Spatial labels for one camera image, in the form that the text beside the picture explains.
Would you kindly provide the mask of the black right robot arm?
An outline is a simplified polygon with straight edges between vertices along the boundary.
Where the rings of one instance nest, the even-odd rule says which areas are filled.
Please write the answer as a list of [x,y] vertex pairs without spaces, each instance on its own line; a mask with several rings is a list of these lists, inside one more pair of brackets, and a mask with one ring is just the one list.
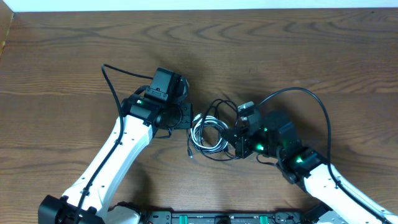
[[276,167],[291,184],[319,199],[304,213],[302,223],[397,223],[386,210],[354,185],[317,151],[304,146],[287,114],[273,111],[245,117],[244,126],[222,131],[221,136],[244,159],[253,152],[277,159]]

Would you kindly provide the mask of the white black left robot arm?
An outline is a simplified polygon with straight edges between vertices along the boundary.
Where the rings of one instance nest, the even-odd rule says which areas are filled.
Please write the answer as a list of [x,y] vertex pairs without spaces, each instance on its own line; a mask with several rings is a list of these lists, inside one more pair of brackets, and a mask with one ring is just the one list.
[[127,205],[111,207],[124,176],[160,129],[190,129],[193,106],[185,102],[187,79],[158,68],[148,86],[119,100],[114,89],[118,118],[88,168],[60,198],[48,195],[38,209],[39,223],[139,223],[141,213]]

